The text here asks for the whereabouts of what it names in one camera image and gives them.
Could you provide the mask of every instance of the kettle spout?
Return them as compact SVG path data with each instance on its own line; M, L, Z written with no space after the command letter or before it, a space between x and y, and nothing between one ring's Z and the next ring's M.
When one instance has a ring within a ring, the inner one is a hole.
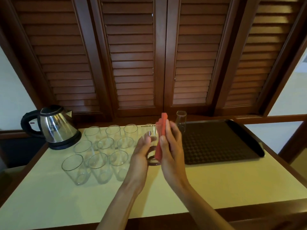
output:
M69 117L72 118L72 111L66 113Z

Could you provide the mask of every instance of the black kettle handle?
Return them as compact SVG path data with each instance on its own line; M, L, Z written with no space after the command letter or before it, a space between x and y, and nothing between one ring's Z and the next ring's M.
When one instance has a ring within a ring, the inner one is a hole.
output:
M34 136L34 137L40 137L40 138L45 138L43 135L42 131L34 131L29 122L33 119L38 119L40 114L40 110L34 110L31 112L26 113L22 119L21 119L21 128L29 135Z

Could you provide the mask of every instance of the brown textured tray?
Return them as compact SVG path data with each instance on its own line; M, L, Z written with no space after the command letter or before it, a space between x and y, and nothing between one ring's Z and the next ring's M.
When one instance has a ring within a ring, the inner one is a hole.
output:
M259 143L232 120L187 122L182 144L188 165L264 157Z

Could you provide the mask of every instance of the red cloth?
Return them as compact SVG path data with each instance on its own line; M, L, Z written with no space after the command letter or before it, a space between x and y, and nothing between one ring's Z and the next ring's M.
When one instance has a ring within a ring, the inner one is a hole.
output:
M166 120L167 120L167 113L162 113L161 118L159 119L158 122L156 122L159 137L162 136L162 135L165 135ZM157 145L157 148L156 148L156 153L154 155L154 158L157 161L161 162L162 149L161 149L161 145L160 145L160 140L158 141L158 145Z

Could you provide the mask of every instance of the empty glass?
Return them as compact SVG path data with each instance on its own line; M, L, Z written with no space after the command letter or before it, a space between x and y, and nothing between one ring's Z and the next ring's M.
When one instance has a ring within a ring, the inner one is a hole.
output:
M133 139L131 137L120 138L117 142L118 150L129 148L133 145Z
M62 169L71 178L75 185L83 185L88 181L88 173L83 157L79 154L66 158L62 163Z
M125 151L116 151L109 158L110 165L118 181L123 181L129 169L128 154Z
M110 181L113 172L110 169L108 156L106 154L95 154L88 160L88 166L99 184L106 184Z
M82 140L74 146L74 152L83 157L84 163L87 166L88 159L95 155L94 149L92 147L92 142L89 140Z
M120 126L112 125L106 129L106 135L114 140L114 145L117 147L117 141L122 137Z
M93 143L93 148L98 151L97 142L102 138L100 127L89 127L84 132L85 137Z
M98 141L97 147L99 152L110 156L115 151L114 140L112 138L106 137Z
M135 124L128 124L124 127L125 136L131 137L134 140L134 145L138 141L138 127Z
M142 126L143 138L145 136L150 136L152 139L151 146L157 146L159 142L159 131L155 124L146 124ZM154 155L156 150L151 151L147 156L147 161L149 165L160 165L160 162L155 159Z
M186 122L187 122L187 113L183 110L177 111L176 124L182 134L185 132Z

